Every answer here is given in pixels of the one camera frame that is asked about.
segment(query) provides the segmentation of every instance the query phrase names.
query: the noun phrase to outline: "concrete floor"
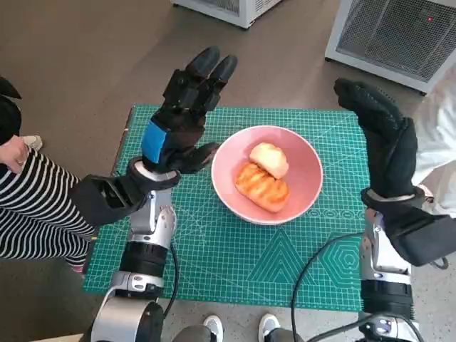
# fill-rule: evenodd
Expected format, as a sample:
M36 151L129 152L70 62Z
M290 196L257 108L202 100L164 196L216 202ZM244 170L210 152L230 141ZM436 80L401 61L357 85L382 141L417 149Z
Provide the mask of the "concrete floor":
M413 90L324 61L337 6L286 0L244 32L167 1L0 0L0 73L24 98L22 133L41 134L45 153L80 176L110 172L131 105L160 103L173 70L209 45L239 57L222 105L337 109L332 84L348 77L381 86L408 115L429 115L433 95L422 104ZM454 80L453 71L439 87ZM417 316L428 341L454 340L456 257L450 261L446 272L415 272ZM0 341L80 333L99 304L60 261L0 261L0 277ZM290 327L288 309L180 301L163 340L216 313L225 341L256 341L266 311ZM307 339L356 315L299 310L297 317ZM360 337L346 336L330 341Z

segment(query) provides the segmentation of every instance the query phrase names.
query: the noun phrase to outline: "bread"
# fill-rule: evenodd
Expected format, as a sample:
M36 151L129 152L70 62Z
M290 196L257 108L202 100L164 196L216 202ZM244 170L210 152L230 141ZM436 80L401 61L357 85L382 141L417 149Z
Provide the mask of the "bread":
M267 172L280 180L288 171L284 151L272 144L263 142L250 152L250 160L263 167Z
M276 180L253 162L247 163L236 177L237 190L269 212L279 212L290 196L288 185Z

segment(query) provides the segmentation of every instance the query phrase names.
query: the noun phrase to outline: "striped pants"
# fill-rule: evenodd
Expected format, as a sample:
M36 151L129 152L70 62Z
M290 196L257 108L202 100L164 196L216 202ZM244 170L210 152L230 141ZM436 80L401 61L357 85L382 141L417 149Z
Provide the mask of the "striped pants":
M68 196L77 182L35 150L20 175L0 175L0 258L64 258L83 266L93 227Z

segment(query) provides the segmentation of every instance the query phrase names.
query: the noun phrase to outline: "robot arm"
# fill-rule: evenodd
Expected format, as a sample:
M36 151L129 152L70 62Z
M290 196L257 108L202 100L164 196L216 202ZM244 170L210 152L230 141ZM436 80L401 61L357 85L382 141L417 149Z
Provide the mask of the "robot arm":
M360 246L359 316L380 315L360 327L362 341L420 341L404 320L414 320L411 266L456 251L456 221L421 210L424 192L411 182L418 148L413 120L365 83L339 79L334 90L365 134L371 181L361 198L376 213L369 215Z
M215 109L236 68L235 56L218 60L219 49L211 47L174 72L145 130L142 157L130 161L125 176L89 175L72 189L87 222L109 224L129 215L131 223L119 271L83 342L160 341L165 315L156 301L176 230L171 191L181 173L201 170L218 148L215 142L195 147L206 112Z

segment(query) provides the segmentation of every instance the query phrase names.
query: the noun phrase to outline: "black sleeve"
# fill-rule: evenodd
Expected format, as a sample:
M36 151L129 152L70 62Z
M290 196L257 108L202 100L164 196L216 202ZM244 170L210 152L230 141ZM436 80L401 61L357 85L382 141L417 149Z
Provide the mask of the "black sleeve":
M0 145L19 135L21 128L21 111L14 102L0 95Z
M21 95L7 79L0 76L0 145L13 135L19 135L21 128L21 111L9 98L21 98Z

